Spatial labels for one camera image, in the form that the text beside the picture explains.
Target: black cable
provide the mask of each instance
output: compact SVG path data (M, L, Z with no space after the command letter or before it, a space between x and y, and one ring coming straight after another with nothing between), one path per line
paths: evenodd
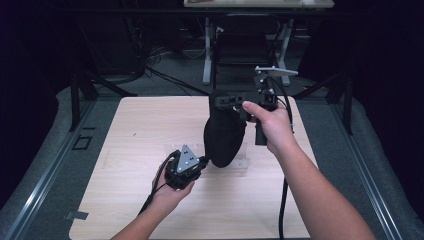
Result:
M152 191L150 192L150 195L147 197L146 202L144 202L143 207L141 208L138 215L140 215L142 212L144 212L147 209L147 207L150 205L150 203L152 203L153 196L155 195L155 193L157 191L159 191L159 189L161 189L163 186L168 184L168 183L164 183L159 188L157 187L158 183L159 183L160 175L162 174L162 171L165 168L166 163L169 161L169 159L177 157L179 155L179 153L180 153L179 150L175 150L174 152L169 154L168 157L165 159L165 161L163 161L163 163L160 165L159 170L156 173L156 178L155 178L155 182L153 183L153 186L152 186Z
M286 107L287 113L289 115L290 126L293 130L293 113L291 111L290 101L289 101L289 98L287 96L287 92L284 89L284 86L275 77L268 76L267 78L271 78L274 81L274 83L277 84L277 86L281 90L281 92L283 93L283 97L284 97L284 101L285 101L285 104L284 103L283 104ZM280 239L282 239L282 240L284 239L283 219L284 219L284 211L285 211L285 207L286 207L288 187L289 187L288 182L286 180L286 177L284 177L283 193L282 193L282 196L281 196L281 205L280 205L280 215L278 217L278 232L279 232L279 235L280 235Z
M155 70L155 69L153 69L151 67L146 67L146 69L149 70L152 74L155 74L156 76L161 77L162 79L164 79L166 81L169 81L171 83L174 83L177 86L182 86L182 87L185 87L185 88L194 90L194 91L196 91L196 92L198 92L198 93L200 93L202 95L209 96L209 93L208 92L203 91L200 88L196 88L196 87L194 87L194 86L192 86L192 85L190 85L190 84L188 84L188 83L186 83L186 82L184 82L182 80L179 80L177 78L174 78L174 77L171 77L171 76L166 75L164 73L161 73L161 72L159 72L159 71L157 71L157 70Z
M280 215L278 217L278 232L280 234L280 239L284 239L283 232L283 219L284 219L284 211L286 209L286 200L287 200L287 190L289 188L289 184L287 183L286 178L284 177L283 182L283 194L281 196L281 205L280 205Z

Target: wooden table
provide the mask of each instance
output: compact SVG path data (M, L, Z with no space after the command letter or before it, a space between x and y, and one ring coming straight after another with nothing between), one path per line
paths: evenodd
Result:
M315 162L293 99L294 132ZM138 214L159 165L187 144L204 154L207 97L123 98L82 199L72 239L109 239ZM255 146L248 124L240 153L226 168L209 163L191 194L154 231L152 239L278 238L283 173L264 146ZM286 237L308 237L289 190L284 218Z

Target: finger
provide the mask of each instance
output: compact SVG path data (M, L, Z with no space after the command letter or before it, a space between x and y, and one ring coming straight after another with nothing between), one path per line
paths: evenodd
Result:
M263 109L256 103L244 101L242 106L246 112L254 115L257 119L259 119L262 122L265 119L267 119L270 114L267 110Z

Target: hand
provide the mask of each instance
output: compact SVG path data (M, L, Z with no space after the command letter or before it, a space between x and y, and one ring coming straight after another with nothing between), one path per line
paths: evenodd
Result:
M253 115L252 122L256 119L261 121L263 132L268 140L267 147L274 155L278 154L277 148L284 147L287 143L296 143L290 119L283 104L278 103L278 108L272 112L249 101L243 102L243 108Z
M159 181L157 184L157 188L159 189L155 195L153 196L153 200L151 205L160 205L163 210L167 212L167 214L171 213L178 205L178 203L184 199L188 194L190 194L191 189L194 186L194 181L191 182L186 188L183 190L175 190L166 184L165 179L165 171L166 167L164 167L162 173L159 176Z

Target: tape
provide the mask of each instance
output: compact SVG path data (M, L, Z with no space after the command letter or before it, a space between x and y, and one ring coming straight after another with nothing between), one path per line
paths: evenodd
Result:
M68 212L65 216L65 219L68 220L74 220L74 219L81 219L81 220L86 220L88 216L88 213L85 212Z

